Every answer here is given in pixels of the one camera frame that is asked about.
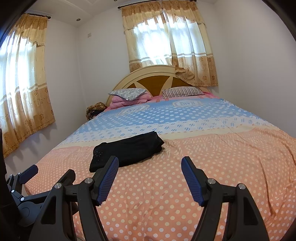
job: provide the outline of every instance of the striped pillow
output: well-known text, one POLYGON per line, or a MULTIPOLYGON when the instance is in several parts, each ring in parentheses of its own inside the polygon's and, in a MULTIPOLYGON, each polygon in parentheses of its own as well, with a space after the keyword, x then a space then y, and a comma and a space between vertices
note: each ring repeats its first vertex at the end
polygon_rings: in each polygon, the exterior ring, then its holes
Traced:
POLYGON ((196 95, 204 95, 204 93, 193 86, 181 86, 163 90, 163 99, 196 95))

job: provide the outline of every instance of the pink pillow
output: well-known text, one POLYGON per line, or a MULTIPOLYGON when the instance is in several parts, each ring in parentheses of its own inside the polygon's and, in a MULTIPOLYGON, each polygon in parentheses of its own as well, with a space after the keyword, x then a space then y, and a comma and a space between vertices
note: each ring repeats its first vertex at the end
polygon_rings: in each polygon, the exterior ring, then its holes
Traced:
MULTIPOLYGON (((146 91, 142 95, 138 96, 135 100, 141 100, 141 99, 151 100, 152 95, 149 92, 146 91)), ((116 95, 112 97, 112 102, 113 103, 122 102, 122 101, 126 101, 126 100, 124 98, 121 98, 121 97, 116 96, 116 95)))
POLYGON ((146 103, 148 100, 146 99, 140 99, 140 100, 126 100, 126 101, 121 101, 121 102, 116 102, 113 103, 111 102, 110 106, 108 107, 110 110, 111 109, 117 109, 119 107, 124 107, 124 106, 130 106, 134 104, 143 104, 146 103))

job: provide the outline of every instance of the brown patterned bag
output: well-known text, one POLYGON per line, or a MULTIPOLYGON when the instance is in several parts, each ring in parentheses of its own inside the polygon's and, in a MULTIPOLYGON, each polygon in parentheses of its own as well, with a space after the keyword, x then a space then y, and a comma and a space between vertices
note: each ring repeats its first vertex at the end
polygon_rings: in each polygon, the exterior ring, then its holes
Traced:
POLYGON ((107 106, 105 106, 102 102, 96 103, 95 105, 91 105, 86 109, 86 118, 87 120, 91 120, 94 116, 97 116, 99 113, 103 112, 107 106))

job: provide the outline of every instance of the floral pillow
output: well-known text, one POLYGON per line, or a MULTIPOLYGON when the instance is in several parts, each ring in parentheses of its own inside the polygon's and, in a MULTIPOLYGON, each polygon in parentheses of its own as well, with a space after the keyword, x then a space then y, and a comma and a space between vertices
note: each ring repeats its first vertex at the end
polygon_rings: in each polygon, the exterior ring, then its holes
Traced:
POLYGON ((115 90, 109 93, 109 95, 119 96, 125 100, 135 100, 138 96, 145 93, 147 90, 140 88, 128 88, 115 90))

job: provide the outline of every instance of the ceiling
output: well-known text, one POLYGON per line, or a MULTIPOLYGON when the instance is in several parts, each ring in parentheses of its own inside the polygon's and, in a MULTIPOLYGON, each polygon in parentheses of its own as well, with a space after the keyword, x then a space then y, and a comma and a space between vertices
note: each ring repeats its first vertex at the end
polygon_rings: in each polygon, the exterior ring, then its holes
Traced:
MULTIPOLYGON (((103 11, 138 1, 141 0, 37 0, 27 12, 48 15, 78 27, 103 11)), ((215 3, 217 0, 199 1, 215 3)))

